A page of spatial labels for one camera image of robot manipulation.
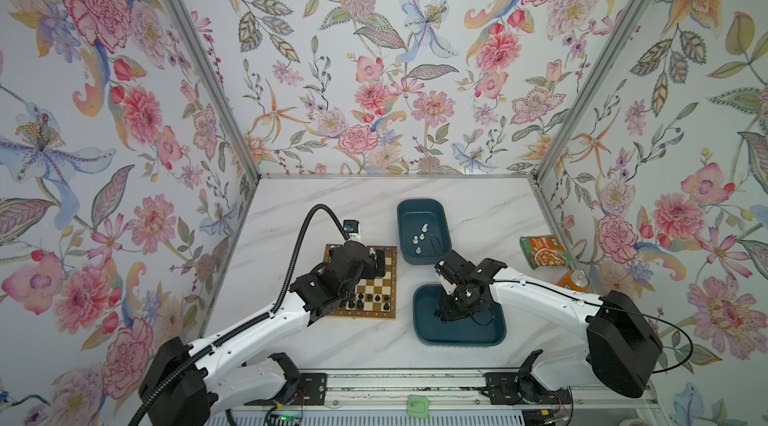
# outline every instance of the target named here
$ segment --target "floral wallpaper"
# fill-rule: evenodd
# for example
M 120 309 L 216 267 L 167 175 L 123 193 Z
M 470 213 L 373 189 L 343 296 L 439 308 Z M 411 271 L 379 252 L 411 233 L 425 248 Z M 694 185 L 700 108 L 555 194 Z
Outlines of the floral wallpaper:
M 768 422 L 764 5 L 655 0 L 544 181 L 593 286 L 693 339 L 652 377 L 677 426 Z M 651 325 L 658 368 L 691 352 Z
M 544 157 L 628 0 L 185 0 L 262 173 Z
M 126 424 L 254 184 L 161 0 L 0 0 L 0 30 L 0 423 Z

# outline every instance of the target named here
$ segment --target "wooden chessboard frame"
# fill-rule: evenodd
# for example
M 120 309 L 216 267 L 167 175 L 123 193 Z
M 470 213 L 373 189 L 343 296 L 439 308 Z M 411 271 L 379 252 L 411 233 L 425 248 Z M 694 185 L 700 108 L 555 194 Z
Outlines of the wooden chessboard frame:
M 323 256 L 324 262 L 330 262 L 330 250 L 332 248 L 338 248 L 341 245 L 339 244 L 328 244 L 326 245 L 326 252 Z M 372 304 L 373 310 L 362 310 L 359 309 L 349 309 L 348 307 L 340 307 L 339 309 L 336 309 L 334 312 L 330 313 L 329 316 L 341 316 L 341 317 L 367 317 L 369 319 L 395 319 L 396 318 L 396 286 L 397 286 L 397 248 L 395 246 L 369 246 L 371 249 L 383 249 L 384 254 L 387 260 L 391 258 L 390 263 L 385 265 L 385 277 L 377 277 L 376 279 L 360 279 L 360 282 L 357 284 L 356 288 L 356 294 L 373 294 L 374 297 L 378 295 L 383 295 L 384 291 L 386 290 L 385 287 L 389 287 L 389 311 L 382 311 L 380 308 L 383 307 L 384 301 L 380 302 L 373 302 L 366 301 L 365 299 L 362 300 L 363 303 L 365 303 L 366 306 Z

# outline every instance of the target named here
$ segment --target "chessboard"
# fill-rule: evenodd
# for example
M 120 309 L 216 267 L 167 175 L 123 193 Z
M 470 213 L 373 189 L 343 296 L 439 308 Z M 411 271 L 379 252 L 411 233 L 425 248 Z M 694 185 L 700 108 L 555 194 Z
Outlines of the chessboard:
M 326 245 L 324 262 L 330 262 L 330 250 L 341 245 Z M 384 250 L 384 277 L 360 279 L 356 296 L 352 301 L 330 313 L 330 316 L 368 317 L 371 319 L 395 318 L 395 286 L 397 283 L 397 248 L 395 246 L 370 246 L 372 251 Z

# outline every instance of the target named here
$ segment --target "marble tabletop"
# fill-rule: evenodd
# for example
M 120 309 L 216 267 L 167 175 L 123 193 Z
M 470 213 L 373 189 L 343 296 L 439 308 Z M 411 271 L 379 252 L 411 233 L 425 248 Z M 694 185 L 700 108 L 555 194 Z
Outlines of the marble tabletop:
M 555 282 L 564 267 L 532 271 L 520 236 L 549 229 L 526 179 L 267 179 L 261 181 L 237 243 L 207 334 L 219 331 L 274 300 L 283 283 L 299 227 L 317 203 L 341 221 L 360 221 L 362 242 L 398 246 L 400 201 L 432 198 L 446 210 L 453 248 L 469 261 L 494 258 Z M 318 211 L 304 239 L 294 277 L 322 261 L 325 245 L 341 240 L 330 217 Z M 558 326 L 504 308 L 507 335 L 490 348 L 430 346 L 413 329 L 412 298 L 437 283 L 432 266 L 397 262 L 396 320 L 324 317 L 260 354 L 285 352 L 299 368 L 504 368 L 519 366 L 537 348 L 558 350 L 578 342 Z

